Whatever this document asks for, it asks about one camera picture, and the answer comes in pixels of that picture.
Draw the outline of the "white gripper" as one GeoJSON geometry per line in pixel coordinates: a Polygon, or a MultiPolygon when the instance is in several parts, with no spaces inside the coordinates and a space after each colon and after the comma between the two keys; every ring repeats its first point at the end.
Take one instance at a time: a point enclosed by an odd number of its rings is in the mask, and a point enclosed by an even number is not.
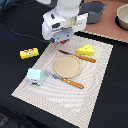
{"type": "Polygon", "coordinates": [[[86,27],[88,14],[80,14],[66,18],[59,15],[55,9],[43,15],[42,35],[45,40],[60,43],[70,40],[75,32],[86,27]]]}

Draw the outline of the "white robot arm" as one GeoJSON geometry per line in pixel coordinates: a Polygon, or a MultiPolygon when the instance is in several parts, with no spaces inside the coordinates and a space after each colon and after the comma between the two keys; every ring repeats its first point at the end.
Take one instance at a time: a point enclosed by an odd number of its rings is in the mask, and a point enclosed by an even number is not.
{"type": "Polygon", "coordinates": [[[88,14],[80,14],[82,0],[37,0],[53,6],[43,15],[42,35],[45,40],[61,43],[70,40],[75,32],[86,27],[88,14]]]}

